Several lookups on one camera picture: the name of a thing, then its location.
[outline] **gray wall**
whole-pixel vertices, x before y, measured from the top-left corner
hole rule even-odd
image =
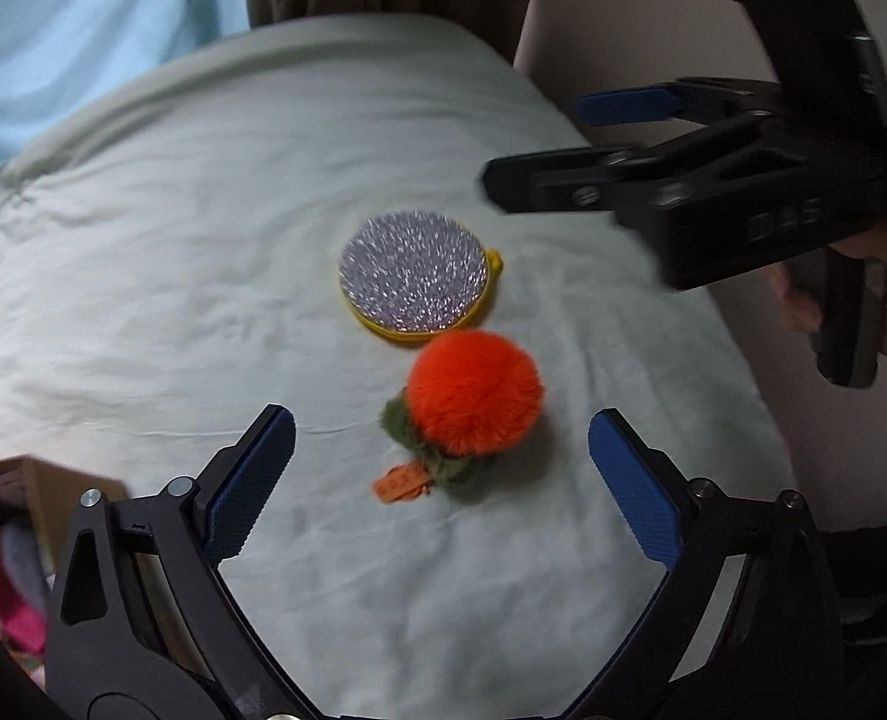
[[[887,63],[887,0],[859,0]],[[533,0],[518,67],[564,110],[578,95],[677,76],[771,79],[739,5],[728,0]],[[587,131],[591,140],[654,142],[679,122]],[[806,338],[783,331],[759,274],[715,285],[823,527],[887,522],[887,363],[870,391],[823,381]]]

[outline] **orange pom-pom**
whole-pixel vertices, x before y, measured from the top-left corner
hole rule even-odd
[[[406,399],[423,437],[452,457],[490,455],[516,445],[543,407],[531,357],[483,330],[453,330],[413,363]]]

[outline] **blue gripper pad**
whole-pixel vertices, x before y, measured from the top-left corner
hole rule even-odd
[[[658,85],[586,95],[579,100],[576,113],[584,124],[603,127],[605,124],[662,122],[672,119],[682,109],[682,100],[666,86]]]
[[[280,409],[240,458],[207,512],[203,557],[210,565],[240,554],[295,446],[293,415]]]
[[[681,551],[676,507],[606,413],[590,422],[590,457],[650,560],[672,570]]]

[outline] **yellow trim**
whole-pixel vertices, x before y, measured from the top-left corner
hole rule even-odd
[[[360,324],[363,324],[368,330],[372,330],[378,336],[386,338],[388,341],[398,341],[399,343],[424,343],[424,341],[430,341],[430,338],[435,338],[435,336],[438,336],[440,333],[445,333],[447,330],[456,330],[461,327],[466,327],[467,324],[473,322],[473,317],[480,312],[480,309],[485,306],[490,295],[493,294],[493,288],[496,286],[497,276],[500,275],[502,270],[503,257],[500,256],[500,252],[494,248],[486,250],[486,283],[483,285],[483,291],[480,293],[480,297],[474,301],[466,314],[464,314],[456,323],[442,330],[435,330],[432,333],[404,333],[399,330],[389,330],[364,317],[363,314],[360,314],[360,312],[349,303],[349,301],[347,301],[346,305],[349,307],[353,316],[357,317]]]

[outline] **pink fabric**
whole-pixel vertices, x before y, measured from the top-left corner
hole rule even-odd
[[[31,655],[43,653],[47,624],[43,617],[13,589],[0,559],[0,630]]]

